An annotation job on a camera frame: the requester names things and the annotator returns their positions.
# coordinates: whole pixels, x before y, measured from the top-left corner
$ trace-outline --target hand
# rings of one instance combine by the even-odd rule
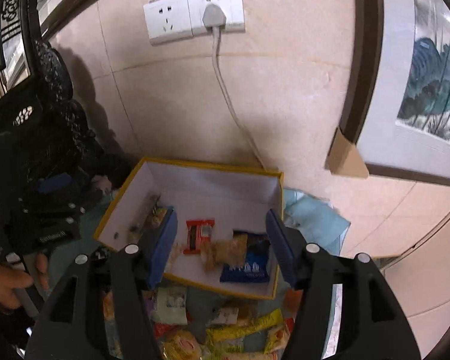
[[[38,254],[36,267],[40,285],[48,290],[48,261],[43,254]],[[18,271],[0,265],[0,305],[6,309],[18,309],[22,304],[13,293],[13,288],[27,288],[34,283],[32,277],[24,271]]]

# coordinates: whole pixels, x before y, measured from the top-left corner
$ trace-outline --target silver screw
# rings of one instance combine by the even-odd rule
[[[138,250],[139,250],[138,245],[135,244],[130,244],[125,247],[126,254],[135,254],[136,252],[138,252]]]
[[[366,253],[359,253],[357,258],[358,258],[358,261],[360,261],[361,263],[369,263],[370,262],[370,256]]]
[[[77,257],[75,257],[75,264],[82,265],[85,264],[88,261],[88,257],[86,254],[79,254]]]
[[[310,253],[318,253],[320,251],[320,246],[318,246],[317,244],[307,244],[305,249]]]

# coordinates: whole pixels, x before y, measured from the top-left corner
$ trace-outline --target box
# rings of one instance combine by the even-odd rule
[[[282,212],[283,173],[211,163],[144,158],[110,204],[95,238],[120,250],[128,229],[143,217],[153,195],[178,216],[175,242],[186,244],[187,220],[215,219],[212,240],[231,239],[233,230],[265,233],[265,215]],[[221,269],[203,270],[200,255],[180,254],[165,278],[213,292],[250,299],[273,299],[278,265],[270,247],[269,283],[220,283]]]

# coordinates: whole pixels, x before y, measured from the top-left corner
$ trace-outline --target person's thumb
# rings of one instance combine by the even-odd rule
[[[7,288],[27,288],[34,280],[24,271],[17,271],[0,265],[0,281]]]

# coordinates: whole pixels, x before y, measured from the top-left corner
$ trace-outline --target power outlet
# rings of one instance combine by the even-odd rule
[[[193,36],[187,0],[153,0],[143,11],[152,45]]]
[[[216,4],[223,10],[226,16],[226,32],[244,32],[245,16],[243,14],[242,0],[188,0],[190,10],[190,22],[193,36],[208,33],[203,25],[203,13],[209,4]]]

